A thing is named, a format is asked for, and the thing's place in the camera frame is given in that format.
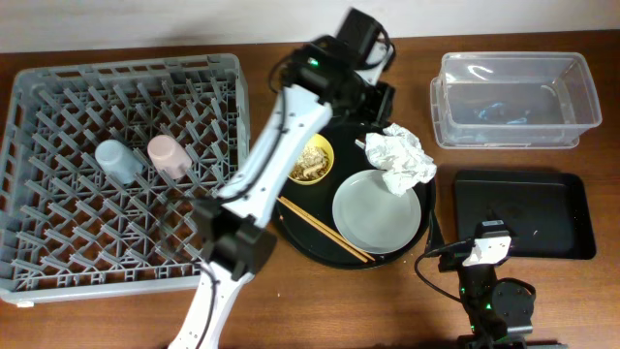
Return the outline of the yellow bowl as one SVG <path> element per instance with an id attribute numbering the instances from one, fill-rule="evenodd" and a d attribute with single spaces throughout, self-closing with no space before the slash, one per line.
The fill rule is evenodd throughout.
<path id="1" fill-rule="evenodd" d="M 289 179 L 300 185 L 316 184 L 330 172 L 334 160 L 330 142 L 324 136 L 315 134 L 294 162 Z"/>

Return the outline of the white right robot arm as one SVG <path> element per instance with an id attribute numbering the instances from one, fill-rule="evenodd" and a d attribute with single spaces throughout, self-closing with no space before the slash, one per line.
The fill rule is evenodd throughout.
<path id="1" fill-rule="evenodd" d="M 458 300 L 472 329 L 457 339 L 460 348 L 526 348 L 533 331 L 536 289 L 515 279 L 500 278 L 496 268 L 508 260 L 512 231 L 502 220 L 483 221 L 475 234 L 443 247 L 439 271 L 454 271 Z"/>

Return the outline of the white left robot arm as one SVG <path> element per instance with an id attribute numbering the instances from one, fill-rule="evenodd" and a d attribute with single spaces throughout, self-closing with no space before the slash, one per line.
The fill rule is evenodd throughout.
<path id="1" fill-rule="evenodd" d="M 241 288 L 266 264 L 277 243 L 266 231 L 295 161 L 334 116 L 384 108 L 388 88 L 379 81 L 395 55 L 384 26 L 349 9 L 337 33 L 281 58 L 276 102 L 245 162 L 213 198 L 191 200 L 201 237 L 191 266 L 199 285 L 173 348 L 215 348 Z"/>

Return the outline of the white paper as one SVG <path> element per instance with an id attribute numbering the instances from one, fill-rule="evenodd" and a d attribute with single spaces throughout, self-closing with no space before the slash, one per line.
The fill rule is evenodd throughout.
<path id="1" fill-rule="evenodd" d="M 437 165 L 422 149 L 419 138 L 408 129 L 391 124 L 382 133 L 365 135 L 368 162 L 383 172 L 387 190 L 398 197 L 419 183 L 435 177 Z"/>

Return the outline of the light blue plastic cup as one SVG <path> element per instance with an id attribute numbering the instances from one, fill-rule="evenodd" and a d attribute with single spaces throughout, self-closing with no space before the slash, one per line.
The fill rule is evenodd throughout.
<path id="1" fill-rule="evenodd" d="M 140 174 L 143 164 L 133 151 L 117 140 L 101 142 L 95 150 L 95 159 L 106 175 L 112 175 L 122 184 L 135 181 L 135 174 Z"/>

